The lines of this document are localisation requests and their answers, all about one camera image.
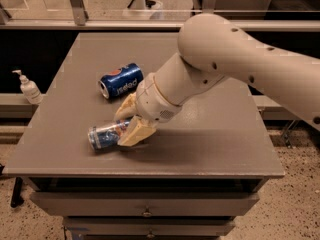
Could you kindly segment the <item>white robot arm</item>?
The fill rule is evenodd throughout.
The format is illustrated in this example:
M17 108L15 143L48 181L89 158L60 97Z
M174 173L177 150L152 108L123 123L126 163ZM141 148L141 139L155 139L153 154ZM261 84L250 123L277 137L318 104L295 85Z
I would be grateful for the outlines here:
M138 84L115 114L130 118L120 146L133 146L176 116L191 97L234 78L320 129L320 61L264 44L214 14L188 19L178 52Z

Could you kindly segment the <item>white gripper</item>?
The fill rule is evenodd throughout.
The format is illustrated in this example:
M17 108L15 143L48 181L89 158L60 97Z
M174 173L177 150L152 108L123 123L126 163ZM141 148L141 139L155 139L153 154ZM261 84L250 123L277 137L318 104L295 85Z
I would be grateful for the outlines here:
M155 74L149 73L136 89L129 94L115 113L115 120L134 116L117 144L131 147L156 132L155 123L167 123L182 110L181 106L167 101L158 90Z

